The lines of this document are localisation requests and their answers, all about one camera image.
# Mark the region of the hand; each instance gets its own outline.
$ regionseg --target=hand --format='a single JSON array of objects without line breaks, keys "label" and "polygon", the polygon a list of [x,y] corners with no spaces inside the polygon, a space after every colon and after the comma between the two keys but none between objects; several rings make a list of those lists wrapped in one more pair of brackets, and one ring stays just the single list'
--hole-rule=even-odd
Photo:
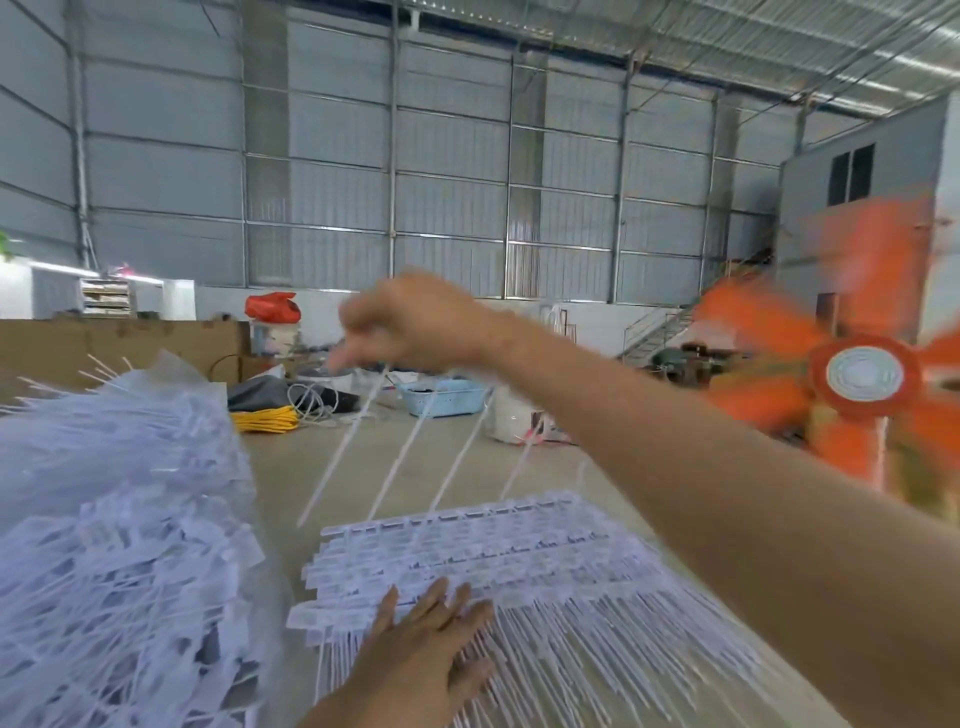
[{"label": "hand", "polygon": [[445,728],[480,692],[493,665],[454,661],[492,608],[481,602],[461,616],[469,585],[457,590],[449,606],[446,589],[446,579],[435,582],[398,624],[396,587],[387,592],[347,682],[326,699],[333,703],[327,707],[336,728]]},{"label": "hand", "polygon": [[425,273],[403,273],[340,306],[344,343],[327,361],[336,371],[373,362],[431,372],[481,365],[512,316]]}]

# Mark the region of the orange fan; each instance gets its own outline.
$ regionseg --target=orange fan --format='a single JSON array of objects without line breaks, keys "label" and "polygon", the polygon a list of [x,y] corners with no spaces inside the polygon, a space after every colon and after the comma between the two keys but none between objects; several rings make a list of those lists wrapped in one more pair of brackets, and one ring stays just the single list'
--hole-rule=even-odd
[{"label": "orange fan", "polygon": [[694,317],[734,329],[787,365],[708,390],[715,405],[766,431],[805,425],[810,448],[831,465],[954,520],[946,477],[960,468],[960,398],[934,376],[960,370],[960,326],[922,349],[903,341],[918,319],[927,209],[862,201],[825,221],[824,262],[847,292],[843,337],[758,283],[711,288]]}]

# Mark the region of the plastic bag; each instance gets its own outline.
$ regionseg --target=plastic bag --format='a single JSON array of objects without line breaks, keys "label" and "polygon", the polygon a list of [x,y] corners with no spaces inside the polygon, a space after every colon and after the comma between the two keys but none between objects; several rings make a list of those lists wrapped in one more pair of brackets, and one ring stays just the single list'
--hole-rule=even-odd
[{"label": "plastic bag", "polygon": [[103,379],[0,417],[3,724],[252,726],[292,595],[225,386],[167,353]]},{"label": "plastic bag", "polygon": [[261,296],[248,296],[244,313],[264,324],[296,324],[300,322],[300,307],[293,302],[296,293],[274,291]]}]

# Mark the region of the person's arm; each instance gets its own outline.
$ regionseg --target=person's arm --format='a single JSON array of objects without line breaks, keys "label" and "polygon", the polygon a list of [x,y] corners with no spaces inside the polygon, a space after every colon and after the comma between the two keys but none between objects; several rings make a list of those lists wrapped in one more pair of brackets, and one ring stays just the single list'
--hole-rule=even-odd
[{"label": "person's arm", "polygon": [[479,367],[536,402],[854,726],[960,720],[960,534],[531,321],[401,276],[341,309],[332,364]]}]

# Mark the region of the yellow hose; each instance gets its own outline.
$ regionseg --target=yellow hose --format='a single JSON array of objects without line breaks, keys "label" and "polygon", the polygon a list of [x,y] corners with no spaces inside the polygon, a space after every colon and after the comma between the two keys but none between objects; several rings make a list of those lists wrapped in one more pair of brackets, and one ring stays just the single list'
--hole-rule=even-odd
[{"label": "yellow hose", "polygon": [[230,412],[237,432],[273,432],[280,434],[297,429],[300,418],[297,410],[287,404],[273,409],[261,409],[256,412]]}]

